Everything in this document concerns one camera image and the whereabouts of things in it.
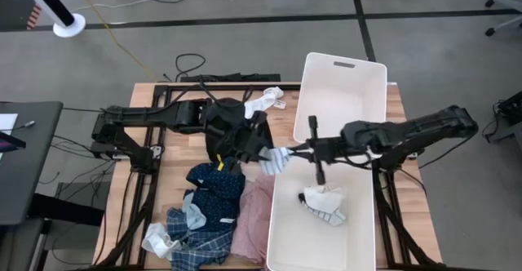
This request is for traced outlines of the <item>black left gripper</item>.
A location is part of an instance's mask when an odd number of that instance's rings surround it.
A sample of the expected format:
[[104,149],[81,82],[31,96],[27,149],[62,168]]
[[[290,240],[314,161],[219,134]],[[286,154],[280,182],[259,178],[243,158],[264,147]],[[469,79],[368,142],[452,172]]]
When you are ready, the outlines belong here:
[[225,122],[220,116],[211,121],[211,159],[233,157],[241,162],[270,161],[274,148],[272,136],[266,134],[266,113],[254,112],[250,119]]

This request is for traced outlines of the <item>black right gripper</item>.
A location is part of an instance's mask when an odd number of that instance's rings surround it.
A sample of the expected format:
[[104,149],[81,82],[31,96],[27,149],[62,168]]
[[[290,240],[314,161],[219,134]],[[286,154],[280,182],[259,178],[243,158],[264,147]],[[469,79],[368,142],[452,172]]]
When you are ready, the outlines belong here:
[[311,136],[307,142],[289,147],[288,150],[293,151],[290,155],[293,157],[311,160],[316,168],[316,182],[318,185],[325,185],[325,172],[322,163],[332,164],[336,162],[336,158],[341,158],[346,153],[346,145],[342,137],[320,138],[318,136],[318,123],[316,116],[308,117],[308,125]]

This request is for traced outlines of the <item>white blue-striped sock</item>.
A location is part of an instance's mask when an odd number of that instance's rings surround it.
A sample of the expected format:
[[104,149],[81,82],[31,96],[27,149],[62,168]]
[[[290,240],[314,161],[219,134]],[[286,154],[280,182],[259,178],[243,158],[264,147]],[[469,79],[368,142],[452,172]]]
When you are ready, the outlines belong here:
[[264,175],[278,175],[281,174],[291,158],[291,151],[287,148],[270,149],[271,160],[259,161]]

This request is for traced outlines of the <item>white sock with grey label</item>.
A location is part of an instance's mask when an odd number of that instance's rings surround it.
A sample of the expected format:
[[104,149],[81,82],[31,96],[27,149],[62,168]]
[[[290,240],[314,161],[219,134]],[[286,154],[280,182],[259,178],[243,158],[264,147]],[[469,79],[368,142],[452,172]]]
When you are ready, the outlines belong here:
[[256,100],[245,102],[245,118],[250,119],[256,111],[265,111],[271,107],[284,109],[286,102],[282,100],[284,92],[280,87],[269,87],[263,91],[263,95]]

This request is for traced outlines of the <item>navy dotted shirt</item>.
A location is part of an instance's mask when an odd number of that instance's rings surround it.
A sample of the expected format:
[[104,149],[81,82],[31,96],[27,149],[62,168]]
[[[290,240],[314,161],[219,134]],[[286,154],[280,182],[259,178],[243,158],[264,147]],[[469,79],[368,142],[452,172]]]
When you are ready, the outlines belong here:
[[235,158],[196,165],[186,181],[196,186],[186,192],[192,195],[190,206],[205,218],[203,224],[198,222],[191,230],[217,232],[236,227],[246,177]]

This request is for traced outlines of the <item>white plastic storage bin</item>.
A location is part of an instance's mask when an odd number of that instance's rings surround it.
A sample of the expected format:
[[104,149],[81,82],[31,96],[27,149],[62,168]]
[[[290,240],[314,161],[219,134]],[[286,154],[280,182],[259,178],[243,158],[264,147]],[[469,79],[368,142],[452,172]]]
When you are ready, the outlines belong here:
[[324,165],[327,185],[341,189],[347,220],[331,226],[301,204],[316,184],[315,165],[293,158],[275,179],[266,265],[271,271],[375,271],[372,173],[347,164]]
[[317,52],[307,54],[294,122],[294,140],[311,136],[315,116],[320,137],[338,136],[354,121],[385,122],[387,67],[384,64]]

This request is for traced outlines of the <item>black power strip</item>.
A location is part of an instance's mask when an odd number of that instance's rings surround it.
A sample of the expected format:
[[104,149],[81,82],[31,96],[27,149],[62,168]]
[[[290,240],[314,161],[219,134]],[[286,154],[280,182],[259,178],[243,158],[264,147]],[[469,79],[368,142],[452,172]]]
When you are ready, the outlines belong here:
[[280,82],[279,73],[231,73],[226,75],[200,74],[178,79],[179,82]]

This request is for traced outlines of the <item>black equipment box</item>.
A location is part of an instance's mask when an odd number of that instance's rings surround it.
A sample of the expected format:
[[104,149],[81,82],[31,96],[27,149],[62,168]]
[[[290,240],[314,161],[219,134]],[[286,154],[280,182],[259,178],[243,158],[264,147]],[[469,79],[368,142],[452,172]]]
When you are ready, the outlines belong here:
[[497,105],[497,115],[506,120],[509,126],[522,122],[522,91],[501,100]]

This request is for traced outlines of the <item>white tower fan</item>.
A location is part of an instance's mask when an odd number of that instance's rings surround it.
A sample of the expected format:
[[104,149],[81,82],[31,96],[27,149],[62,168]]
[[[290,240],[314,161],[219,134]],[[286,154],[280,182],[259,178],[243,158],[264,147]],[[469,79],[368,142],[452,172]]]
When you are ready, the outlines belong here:
[[86,19],[72,13],[60,0],[34,0],[53,20],[53,33],[60,38],[77,36],[86,27]]

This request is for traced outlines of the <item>black desk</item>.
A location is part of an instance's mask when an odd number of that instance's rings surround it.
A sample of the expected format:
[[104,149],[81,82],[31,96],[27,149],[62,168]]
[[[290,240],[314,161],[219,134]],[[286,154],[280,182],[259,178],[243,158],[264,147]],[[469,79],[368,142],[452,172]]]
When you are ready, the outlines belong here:
[[15,126],[35,122],[11,133],[26,147],[0,157],[0,225],[26,219],[62,108],[59,101],[0,103],[0,114],[16,116]]

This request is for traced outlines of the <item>black tablet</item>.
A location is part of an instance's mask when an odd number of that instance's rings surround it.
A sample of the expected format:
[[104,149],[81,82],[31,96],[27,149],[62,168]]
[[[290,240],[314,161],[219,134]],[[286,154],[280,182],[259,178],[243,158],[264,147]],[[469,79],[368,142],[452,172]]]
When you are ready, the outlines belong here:
[[25,147],[26,143],[23,140],[19,140],[14,136],[0,131],[0,153],[8,153],[19,149],[24,149]]

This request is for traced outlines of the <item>white paper sheet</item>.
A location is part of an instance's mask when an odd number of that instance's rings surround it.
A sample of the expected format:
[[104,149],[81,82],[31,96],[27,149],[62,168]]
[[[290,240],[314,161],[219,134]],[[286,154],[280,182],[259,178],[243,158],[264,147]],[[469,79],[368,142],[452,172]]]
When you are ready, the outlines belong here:
[[10,135],[16,128],[17,113],[0,113],[0,132]]

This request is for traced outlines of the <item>hazard striped floor mat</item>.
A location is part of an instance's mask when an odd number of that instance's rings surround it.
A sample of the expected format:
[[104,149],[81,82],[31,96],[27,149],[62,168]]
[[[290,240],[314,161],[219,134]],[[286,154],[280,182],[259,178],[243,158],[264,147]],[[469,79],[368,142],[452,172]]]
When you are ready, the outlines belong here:
[[34,0],[0,0],[0,32],[31,30],[43,14]]

